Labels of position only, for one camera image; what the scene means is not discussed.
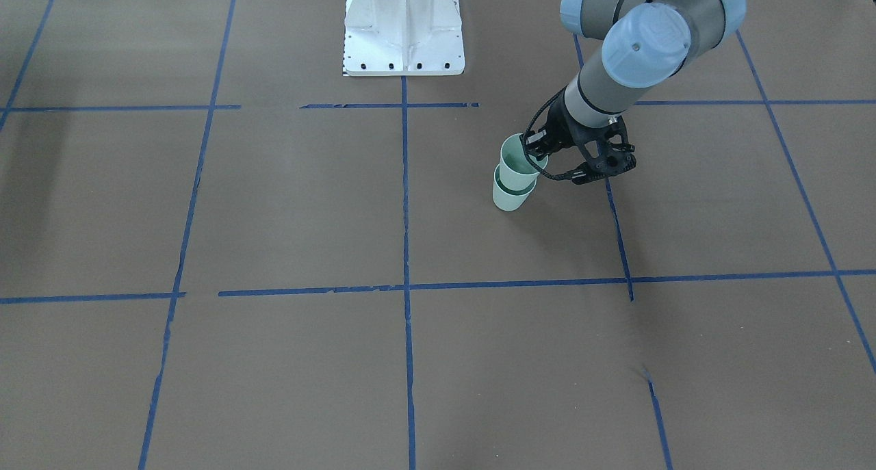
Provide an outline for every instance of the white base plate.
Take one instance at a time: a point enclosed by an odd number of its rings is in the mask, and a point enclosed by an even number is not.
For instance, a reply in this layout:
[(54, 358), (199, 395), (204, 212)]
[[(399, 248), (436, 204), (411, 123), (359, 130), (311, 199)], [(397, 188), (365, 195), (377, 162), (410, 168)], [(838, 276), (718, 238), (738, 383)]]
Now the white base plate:
[[(350, 11), (353, 0), (347, 0)], [(459, 0), (453, 0), (459, 12)], [(402, 51), (374, 40), (368, 31), (347, 30), (344, 36), (344, 74), (351, 77), (390, 75), (460, 75), (465, 70), (462, 31), (435, 31), (413, 50), (410, 65), (402, 67)]]

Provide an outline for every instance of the light blue joint cap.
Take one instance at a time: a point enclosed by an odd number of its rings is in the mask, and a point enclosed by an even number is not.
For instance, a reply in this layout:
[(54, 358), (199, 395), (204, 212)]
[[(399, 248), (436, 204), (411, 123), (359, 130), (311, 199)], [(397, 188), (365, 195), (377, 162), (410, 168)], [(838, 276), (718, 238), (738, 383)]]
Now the light blue joint cap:
[(725, 25), (723, 26), (721, 42), (725, 42), (727, 37), (735, 33), (739, 25), (742, 25), (742, 21), (745, 20), (747, 4), (745, 0), (721, 0), (721, 3), (723, 3), (723, 13), (725, 14)]
[(622, 86), (647, 89), (675, 73), (691, 50), (691, 28), (663, 3), (642, 3), (611, 27), (602, 46), (606, 73)]
[(560, 2), (560, 22), (570, 33), (584, 36), (581, 28), (581, 5), (584, 0), (563, 0)]

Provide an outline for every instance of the cup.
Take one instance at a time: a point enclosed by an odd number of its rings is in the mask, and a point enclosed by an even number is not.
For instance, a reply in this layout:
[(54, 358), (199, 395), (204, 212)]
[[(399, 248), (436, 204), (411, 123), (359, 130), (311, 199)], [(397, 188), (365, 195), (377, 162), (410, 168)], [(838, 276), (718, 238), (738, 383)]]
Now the cup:
[(522, 190), (510, 190), (507, 189), (504, 184), (500, 182), (500, 171), (501, 164), (495, 166), (495, 171), (493, 171), (493, 202), (500, 210), (504, 211), (515, 211), (520, 208), (520, 205), (523, 205), (523, 202), (526, 201), (526, 198), (529, 196), (529, 193), (532, 193), (532, 190), (535, 189), (535, 179), (532, 180), (532, 183), (529, 183), (528, 187)]
[[(547, 156), (541, 159), (541, 161), (538, 161), (535, 157), (530, 157), (540, 168), (547, 167)], [(500, 164), (498, 165), (500, 165), (498, 180), (500, 180), (502, 186), (512, 190), (512, 192), (525, 190), (539, 176), (539, 171), (532, 167), (529, 161), (526, 161), (523, 146), (520, 145), (520, 133), (511, 135), (504, 141), (500, 151)]]

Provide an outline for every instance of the stacked cup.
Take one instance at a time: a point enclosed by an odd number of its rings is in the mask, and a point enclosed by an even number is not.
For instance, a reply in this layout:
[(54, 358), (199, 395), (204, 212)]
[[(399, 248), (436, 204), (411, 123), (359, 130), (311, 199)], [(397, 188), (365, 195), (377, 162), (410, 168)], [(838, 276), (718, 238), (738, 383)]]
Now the stacked cup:
[[(504, 211), (515, 211), (520, 208), (525, 199), (535, 190), (535, 179), (539, 171), (526, 161), (523, 146), (520, 145), (521, 133), (513, 134), (502, 144), (500, 162), (493, 172), (493, 202)], [(548, 165), (548, 158), (532, 160), (540, 168)]]

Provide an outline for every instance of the white plastic bracket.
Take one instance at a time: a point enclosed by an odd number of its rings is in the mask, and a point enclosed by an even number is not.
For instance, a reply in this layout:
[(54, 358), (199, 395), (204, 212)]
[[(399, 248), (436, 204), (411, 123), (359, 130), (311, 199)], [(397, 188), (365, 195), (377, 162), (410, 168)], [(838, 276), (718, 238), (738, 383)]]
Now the white plastic bracket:
[(345, 75), (459, 75), (459, 0), (347, 0)]

